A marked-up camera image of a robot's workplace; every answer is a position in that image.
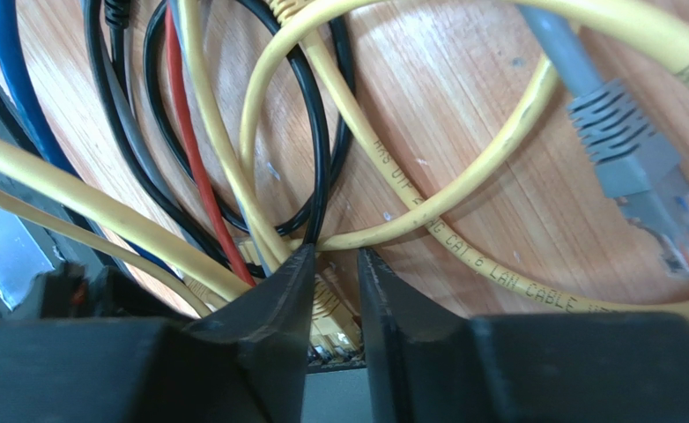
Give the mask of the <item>black network switch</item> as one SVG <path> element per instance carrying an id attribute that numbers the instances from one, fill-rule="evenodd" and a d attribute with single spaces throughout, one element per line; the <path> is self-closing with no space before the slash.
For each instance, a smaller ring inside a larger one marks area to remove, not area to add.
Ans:
<path id="1" fill-rule="evenodd" d="M 301 420 L 373 422 L 365 352 L 308 350 Z"/>

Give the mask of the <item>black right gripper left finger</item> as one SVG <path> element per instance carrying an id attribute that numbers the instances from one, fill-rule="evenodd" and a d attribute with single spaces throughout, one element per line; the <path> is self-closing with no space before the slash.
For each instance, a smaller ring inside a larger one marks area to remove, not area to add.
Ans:
<path id="1" fill-rule="evenodd" d="M 183 421 L 300 421 L 314 273 L 315 248 L 305 244 L 261 284 L 183 328 L 208 350 Z"/>

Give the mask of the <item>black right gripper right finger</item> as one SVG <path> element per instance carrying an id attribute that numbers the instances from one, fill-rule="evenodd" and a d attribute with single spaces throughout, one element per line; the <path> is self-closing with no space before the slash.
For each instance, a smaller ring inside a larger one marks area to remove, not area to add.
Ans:
<path id="1" fill-rule="evenodd" d="M 368 382 L 377 422 L 466 422 L 474 342 L 467 322 L 406 283 L 373 249 L 358 256 Z"/>

